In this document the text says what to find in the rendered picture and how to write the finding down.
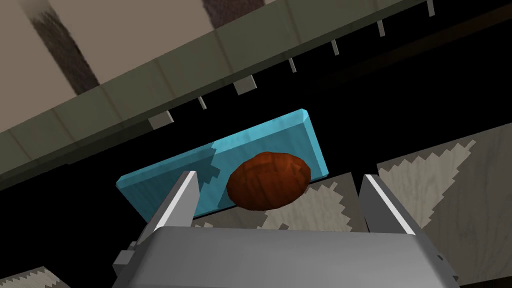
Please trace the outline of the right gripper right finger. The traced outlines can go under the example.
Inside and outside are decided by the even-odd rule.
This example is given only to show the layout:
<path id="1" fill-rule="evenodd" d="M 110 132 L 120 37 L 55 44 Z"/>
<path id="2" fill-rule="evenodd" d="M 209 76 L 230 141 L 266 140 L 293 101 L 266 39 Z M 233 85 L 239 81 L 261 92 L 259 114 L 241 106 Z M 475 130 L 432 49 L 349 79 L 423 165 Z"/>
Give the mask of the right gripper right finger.
<path id="1" fill-rule="evenodd" d="M 359 203 L 370 233 L 408 234 L 425 242 L 419 225 L 377 174 L 362 177 Z"/>

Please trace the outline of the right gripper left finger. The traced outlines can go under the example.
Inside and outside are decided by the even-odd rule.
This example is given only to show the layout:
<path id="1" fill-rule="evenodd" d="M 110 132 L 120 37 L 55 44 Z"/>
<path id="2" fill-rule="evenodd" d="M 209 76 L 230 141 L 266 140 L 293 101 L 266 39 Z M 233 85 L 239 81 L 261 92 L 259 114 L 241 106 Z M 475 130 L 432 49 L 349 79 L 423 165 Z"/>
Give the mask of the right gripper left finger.
<path id="1" fill-rule="evenodd" d="M 193 221 L 200 197 L 196 171 L 184 171 L 167 197 L 146 225 L 138 242 L 142 243 L 161 227 L 189 227 Z"/>

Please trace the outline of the brown bread loaf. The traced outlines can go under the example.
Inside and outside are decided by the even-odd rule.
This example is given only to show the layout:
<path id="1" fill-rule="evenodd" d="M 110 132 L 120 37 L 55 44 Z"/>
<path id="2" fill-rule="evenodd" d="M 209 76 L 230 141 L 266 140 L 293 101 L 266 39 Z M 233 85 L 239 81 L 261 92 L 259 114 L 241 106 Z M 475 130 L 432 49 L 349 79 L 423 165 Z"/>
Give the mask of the brown bread loaf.
<path id="1" fill-rule="evenodd" d="M 238 207 L 274 210 L 291 204 L 311 182 L 311 168 L 290 153 L 265 151 L 243 162 L 229 177 L 226 191 Z"/>

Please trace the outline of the blue cutting board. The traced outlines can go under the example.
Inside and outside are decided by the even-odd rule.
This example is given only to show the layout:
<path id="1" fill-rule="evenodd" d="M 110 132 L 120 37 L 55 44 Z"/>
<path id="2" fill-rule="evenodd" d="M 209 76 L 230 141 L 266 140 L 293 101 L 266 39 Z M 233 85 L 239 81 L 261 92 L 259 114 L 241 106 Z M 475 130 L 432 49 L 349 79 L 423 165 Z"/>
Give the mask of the blue cutting board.
<path id="1" fill-rule="evenodd" d="M 149 221 L 184 171 L 195 171 L 199 200 L 194 217 L 234 206 L 226 184 L 243 162 L 261 152 L 289 153 L 311 169 L 311 180 L 325 178 L 326 166 L 308 112 L 299 109 L 225 138 L 123 175 L 116 187 Z"/>

